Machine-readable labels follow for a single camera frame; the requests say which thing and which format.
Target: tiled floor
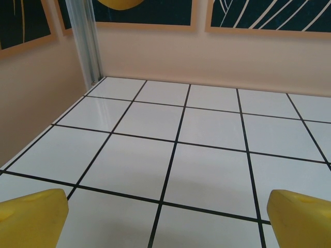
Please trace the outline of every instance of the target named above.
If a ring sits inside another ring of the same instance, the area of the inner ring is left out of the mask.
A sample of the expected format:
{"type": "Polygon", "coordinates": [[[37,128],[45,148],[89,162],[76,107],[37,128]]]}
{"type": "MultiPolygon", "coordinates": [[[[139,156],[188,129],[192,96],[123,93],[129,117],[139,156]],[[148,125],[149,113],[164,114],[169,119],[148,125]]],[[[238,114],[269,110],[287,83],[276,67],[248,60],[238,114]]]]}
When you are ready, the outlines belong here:
{"type": "Polygon", "coordinates": [[[277,248],[272,189],[331,200],[331,98],[106,78],[0,169],[62,188],[58,247],[277,248]]]}

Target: yellow object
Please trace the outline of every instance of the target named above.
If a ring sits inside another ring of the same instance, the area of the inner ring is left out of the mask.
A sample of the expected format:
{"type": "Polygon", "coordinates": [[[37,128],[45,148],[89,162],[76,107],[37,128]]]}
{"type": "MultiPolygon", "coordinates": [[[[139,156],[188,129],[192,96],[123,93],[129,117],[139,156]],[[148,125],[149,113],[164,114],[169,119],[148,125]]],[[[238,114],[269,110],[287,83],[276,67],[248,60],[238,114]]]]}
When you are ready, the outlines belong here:
{"type": "Polygon", "coordinates": [[[273,190],[267,212],[280,248],[331,247],[331,202],[273,190]]]}
{"type": "Polygon", "coordinates": [[[61,189],[0,203],[0,247],[56,247],[68,210],[67,197],[61,189]]]}
{"type": "Polygon", "coordinates": [[[144,0],[98,0],[103,5],[106,5],[108,8],[116,9],[116,10],[125,10],[131,9],[139,4],[141,4],[144,0]]]}

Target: beige wall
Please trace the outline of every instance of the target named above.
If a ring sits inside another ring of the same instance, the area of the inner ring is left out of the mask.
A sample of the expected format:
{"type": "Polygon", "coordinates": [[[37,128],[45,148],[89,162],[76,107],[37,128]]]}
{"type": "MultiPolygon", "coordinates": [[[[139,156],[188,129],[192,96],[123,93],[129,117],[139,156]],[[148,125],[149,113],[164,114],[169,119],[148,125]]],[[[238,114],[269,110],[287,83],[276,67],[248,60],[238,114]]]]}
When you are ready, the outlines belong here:
{"type": "Polygon", "coordinates": [[[99,28],[106,75],[331,96],[331,41],[99,28]]]}
{"type": "Polygon", "coordinates": [[[0,167],[85,92],[73,37],[0,60],[0,167]]]}

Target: dark green poster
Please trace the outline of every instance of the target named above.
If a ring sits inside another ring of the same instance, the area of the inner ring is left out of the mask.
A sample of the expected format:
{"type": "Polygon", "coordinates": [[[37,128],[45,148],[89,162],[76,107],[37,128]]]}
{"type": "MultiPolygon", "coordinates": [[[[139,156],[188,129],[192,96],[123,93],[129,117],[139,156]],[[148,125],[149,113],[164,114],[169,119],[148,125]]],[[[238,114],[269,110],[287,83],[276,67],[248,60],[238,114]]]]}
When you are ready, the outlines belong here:
{"type": "Polygon", "coordinates": [[[331,0],[215,0],[211,6],[211,27],[331,33],[331,0]]]}
{"type": "Polygon", "coordinates": [[[1,50],[51,35],[43,2],[41,0],[1,0],[1,50]]]}
{"type": "MultiPolygon", "coordinates": [[[[61,13],[63,29],[70,29],[70,18],[65,0],[55,0],[61,13]]],[[[92,0],[96,22],[122,24],[158,24],[192,26],[192,10],[197,0],[142,0],[134,7],[116,10],[104,4],[105,0],[92,0]]]]}

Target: yellow circle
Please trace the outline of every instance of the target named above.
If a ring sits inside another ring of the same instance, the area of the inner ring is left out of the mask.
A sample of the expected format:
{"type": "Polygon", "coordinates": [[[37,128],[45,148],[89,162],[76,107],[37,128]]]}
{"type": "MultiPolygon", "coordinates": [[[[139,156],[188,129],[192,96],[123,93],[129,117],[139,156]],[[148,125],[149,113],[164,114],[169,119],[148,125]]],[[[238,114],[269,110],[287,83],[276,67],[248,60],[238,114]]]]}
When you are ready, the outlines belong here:
{"type": "Polygon", "coordinates": [[[131,9],[138,4],[141,4],[144,0],[98,0],[108,8],[116,10],[131,9]]]}

